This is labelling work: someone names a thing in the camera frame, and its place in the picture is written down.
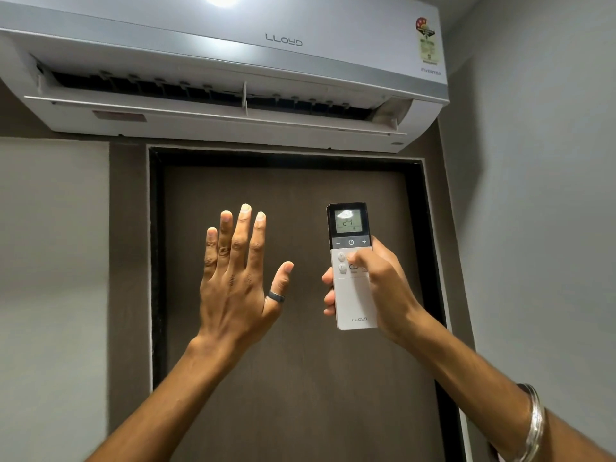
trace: ring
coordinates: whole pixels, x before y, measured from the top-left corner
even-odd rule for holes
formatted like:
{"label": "ring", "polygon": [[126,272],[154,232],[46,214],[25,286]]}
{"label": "ring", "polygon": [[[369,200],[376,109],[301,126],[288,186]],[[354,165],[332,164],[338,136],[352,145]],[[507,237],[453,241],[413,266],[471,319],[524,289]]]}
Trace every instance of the ring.
{"label": "ring", "polygon": [[271,290],[266,295],[266,297],[270,297],[272,300],[277,301],[278,303],[284,303],[285,302],[285,297],[283,297],[282,295],[278,295],[277,293],[274,293]]}

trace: remote control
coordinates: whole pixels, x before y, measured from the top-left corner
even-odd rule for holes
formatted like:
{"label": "remote control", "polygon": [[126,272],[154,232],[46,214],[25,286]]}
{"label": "remote control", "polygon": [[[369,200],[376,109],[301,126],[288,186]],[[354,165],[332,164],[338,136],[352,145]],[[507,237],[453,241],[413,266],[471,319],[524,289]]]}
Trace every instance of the remote control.
{"label": "remote control", "polygon": [[347,253],[372,249],[365,202],[327,206],[331,266],[336,292],[336,325],[341,331],[376,327],[376,308],[364,268],[349,264]]}

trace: bracelet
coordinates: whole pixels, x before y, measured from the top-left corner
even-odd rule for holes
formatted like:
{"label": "bracelet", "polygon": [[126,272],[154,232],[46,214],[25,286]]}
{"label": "bracelet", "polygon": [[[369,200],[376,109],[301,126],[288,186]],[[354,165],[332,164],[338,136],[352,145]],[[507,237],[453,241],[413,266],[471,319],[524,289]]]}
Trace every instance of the bracelet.
{"label": "bracelet", "polygon": [[539,446],[541,445],[543,428],[545,427],[545,408],[541,405],[539,395],[533,386],[530,384],[518,384],[518,387],[530,395],[530,401],[533,408],[530,417],[530,429],[528,430],[528,436],[526,437],[524,452],[520,457],[516,457],[514,462],[531,462],[539,451]]}

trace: door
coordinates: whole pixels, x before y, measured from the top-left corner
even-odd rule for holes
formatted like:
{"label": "door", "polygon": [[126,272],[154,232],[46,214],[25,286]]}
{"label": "door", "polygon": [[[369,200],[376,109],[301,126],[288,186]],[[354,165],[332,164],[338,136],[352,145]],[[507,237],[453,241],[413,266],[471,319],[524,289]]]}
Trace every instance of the door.
{"label": "door", "polygon": [[421,301],[404,176],[348,170],[167,167],[167,360],[199,326],[207,228],[243,202],[267,215],[265,284],[295,269],[283,314],[215,391],[174,461],[444,460],[434,381],[376,329],[342,332],[322,314],[332,202],[364,201]]}

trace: door frame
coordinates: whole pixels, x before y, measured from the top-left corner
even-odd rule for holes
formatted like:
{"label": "door frame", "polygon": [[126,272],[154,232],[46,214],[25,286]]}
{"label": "door frame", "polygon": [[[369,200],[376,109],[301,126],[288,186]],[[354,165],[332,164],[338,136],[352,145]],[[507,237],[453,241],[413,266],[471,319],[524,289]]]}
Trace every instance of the door frame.
{"label": "door frame", "polygon": [[[150,267],[151,267],[151,372],[155,389],[167,374],[165,168],[240,167],[314,170],[361,170],[396,172],[405,179],[408,208],[424,308],[447,327],[448,311],[443,297],[441,260],[435,243],[432,210],[422,158],[300,153],[264,150],[217,150],[216,148],[149,147]],[[434,381],[447,462],[466,461],[461,415],[458,406]]]}

